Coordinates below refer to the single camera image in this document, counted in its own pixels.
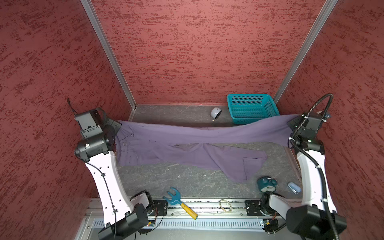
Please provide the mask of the purple trousers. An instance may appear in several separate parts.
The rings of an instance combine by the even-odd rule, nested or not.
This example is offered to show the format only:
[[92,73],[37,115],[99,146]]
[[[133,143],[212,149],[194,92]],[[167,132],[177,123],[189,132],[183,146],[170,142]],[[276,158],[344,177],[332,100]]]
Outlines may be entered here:
[[227,128],[190,128],[122,122],[116,137],[120,166],[177,163],[221,170],[234,182],[246,182],[263,166],[263,151],[237,144],[275,143],[285,146],[293,132],[288,122],[296,115],[266,118]]

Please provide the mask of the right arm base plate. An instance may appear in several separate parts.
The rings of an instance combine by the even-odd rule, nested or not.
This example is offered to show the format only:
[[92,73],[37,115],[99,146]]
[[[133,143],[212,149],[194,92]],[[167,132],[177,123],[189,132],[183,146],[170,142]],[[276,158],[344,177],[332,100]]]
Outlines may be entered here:
[[271,216],[271,214],[263,212],[260,200],[245,200],[245,209],[248,217]]

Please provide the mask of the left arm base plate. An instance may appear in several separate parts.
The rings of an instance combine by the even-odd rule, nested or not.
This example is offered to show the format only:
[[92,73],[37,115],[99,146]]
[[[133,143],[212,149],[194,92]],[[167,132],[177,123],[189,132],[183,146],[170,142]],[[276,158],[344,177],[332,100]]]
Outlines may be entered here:
[[168,213],[168,202],[166,200],[154,200],[154,207],[149,216],[166,216]]

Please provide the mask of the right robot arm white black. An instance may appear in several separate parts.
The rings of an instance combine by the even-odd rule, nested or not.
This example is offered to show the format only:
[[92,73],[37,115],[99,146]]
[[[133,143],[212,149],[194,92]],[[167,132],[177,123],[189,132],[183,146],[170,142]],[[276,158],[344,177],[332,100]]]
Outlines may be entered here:
[[288,122],[293,130],[288,143],[300,164],[303,199],[295,207],[284,197],[267,191],[259,203],[264,216],[280,215],[284,227],[302,239],[337,240],[347,228],[346,218],[337,213],[325,171],[325,148],[317,134],[328,120],[325,113],[304,113]]

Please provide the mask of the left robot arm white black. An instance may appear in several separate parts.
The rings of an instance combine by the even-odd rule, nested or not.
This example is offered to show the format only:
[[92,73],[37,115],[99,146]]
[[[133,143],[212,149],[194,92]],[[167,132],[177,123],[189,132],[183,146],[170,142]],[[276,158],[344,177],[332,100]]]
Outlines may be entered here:
[[149,224],[148,213],[155,204],[146,190],[128,198],[117,170],[115,140],[119,122],[101,108],[74,113],[82,139],[74,151],[93,176],[103,207],[105,226],[100,240],[124,240]]

